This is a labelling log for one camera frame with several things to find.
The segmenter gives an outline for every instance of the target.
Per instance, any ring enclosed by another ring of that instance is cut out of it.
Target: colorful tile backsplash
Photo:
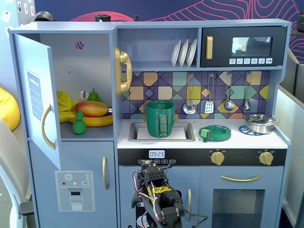
[[[239,119],[243,113],[265,113],[268,96],[270,71],[252,71],[252,78],[247,79],[250,111],[244,110],[245,71],[233,71],[230,99],[234,109],[230,112],[224,108],[227,98],[227,73],[216,71],[214,74],[214,89],[211,99],[214,102],[214,113],[205,114],[205,104],[209,100],[209,72],[192,72],[194,77],[187,81],[188,72],[134,72],[130,90],[123,94],[124,119],[143,119],[144,104],[151,100],[169,100],[175,103],[175,112],[180,119]],[[195,114],[188,115],[183,111],[183,105],[190,98],[187,85],[192,87],[192,101],[197,104]]]

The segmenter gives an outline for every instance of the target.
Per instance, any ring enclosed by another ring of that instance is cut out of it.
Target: sink
[[[146,134],[145,136],[138,139],[138,132]],[[179,131],[179,134],[176,134],[176,137],[171,137],[174,131]],[[180,131],[183,131],[184,137],[178,137],[181,135]],[[195,141],[195,136],[193,133],[192,125],[190,123],[174,123],[172,133],[169,137],[166,138],[155,138],[150,136],[147,133],[147,123],[132,123],[130,127],[129,141],[131,142],[156,142],[156,141],[165,141],[165,142],[174,142],[174,141],[183,141],[183,142],[193,142]]]

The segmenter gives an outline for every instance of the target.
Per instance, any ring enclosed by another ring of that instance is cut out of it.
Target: white paper
[[[4,27],[6,35],[8,36],[8,38],[10,37],[10,35],[9,35],[9,29],[12,29],[12,28],[13,28],[12,26]]]
[[[22,11],[21,1],[17,1],[17,6],[18,6],[18,12],[21,13],[21,11]]]
[[[28,4],[27,3],[24,3],[24,10],[25,10],[25,14],[29,13],[29,11],[28,11]]]
[[[30,14],[32,15],[32,17],[34,16],[34,7],[30,6]]]
[[[1,20],[3,20],[6,23],[9,23],[11,17],[11,12],[8,12],[7,10],[4,10],[1,16]]]

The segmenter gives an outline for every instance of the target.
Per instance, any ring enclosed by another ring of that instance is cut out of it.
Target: toy pineapple
[[[79,111],[76,114],[76,120],[73,123],[73,132],[75,134],[84,134],[86,132],[86,123],[83,121],[84,114]]]

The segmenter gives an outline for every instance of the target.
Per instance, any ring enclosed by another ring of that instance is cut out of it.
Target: digital clock display
[[[149,151],[149,158],[165,158],[165,151]]]

